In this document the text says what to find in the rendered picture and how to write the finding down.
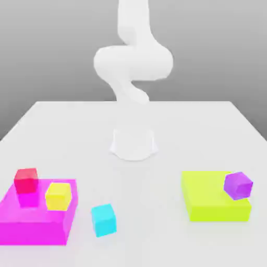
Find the large lime box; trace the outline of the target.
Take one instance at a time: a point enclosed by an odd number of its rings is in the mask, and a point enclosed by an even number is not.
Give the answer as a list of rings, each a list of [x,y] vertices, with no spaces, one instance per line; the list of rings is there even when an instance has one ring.
[[[181,188],[191,222],[246,222],[251,204],[233,200],[223,189],[230,171],[182,171]]]

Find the large magenta box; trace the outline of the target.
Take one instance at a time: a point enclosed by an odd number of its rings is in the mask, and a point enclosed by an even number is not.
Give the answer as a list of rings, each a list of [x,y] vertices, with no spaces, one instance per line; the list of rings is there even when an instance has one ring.
[[[45,193],[50,183],[69,183],[67,211],[49,211]],[[0,201],[0,245],[66,245],[78,205],[74,179],[40,179],[37,191],[18,195],[11,185]]]

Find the small yellow cube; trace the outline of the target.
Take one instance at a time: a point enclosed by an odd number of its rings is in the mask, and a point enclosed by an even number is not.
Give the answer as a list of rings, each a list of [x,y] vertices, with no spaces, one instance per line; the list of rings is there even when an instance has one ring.
[[[49,211],[67,211],[72,200],[70,183],[50,183],[45,202]]]

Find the small purple cube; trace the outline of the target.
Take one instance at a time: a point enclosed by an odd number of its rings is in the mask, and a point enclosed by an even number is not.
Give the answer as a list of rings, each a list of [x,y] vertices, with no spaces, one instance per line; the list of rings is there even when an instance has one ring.
[[[243,172],[236,172],[225,176],[223,189],[233,200],[240,200],[250,197],[252,186],[250,178]]]

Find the small cyan cube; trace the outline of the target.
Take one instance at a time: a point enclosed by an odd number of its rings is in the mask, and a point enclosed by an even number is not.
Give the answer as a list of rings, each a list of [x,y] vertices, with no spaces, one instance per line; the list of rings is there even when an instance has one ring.
[[[91,215],[96,237],[102,237],[117,231],[116,215],[111,204],[93,207]]]

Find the small red cube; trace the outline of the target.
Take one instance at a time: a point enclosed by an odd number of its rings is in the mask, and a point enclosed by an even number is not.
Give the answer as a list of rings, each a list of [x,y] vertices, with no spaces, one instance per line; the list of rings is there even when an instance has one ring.
[[[15,174],[14,185],[18,194],[36,192],[38,182],[36,168],[22,168]]]

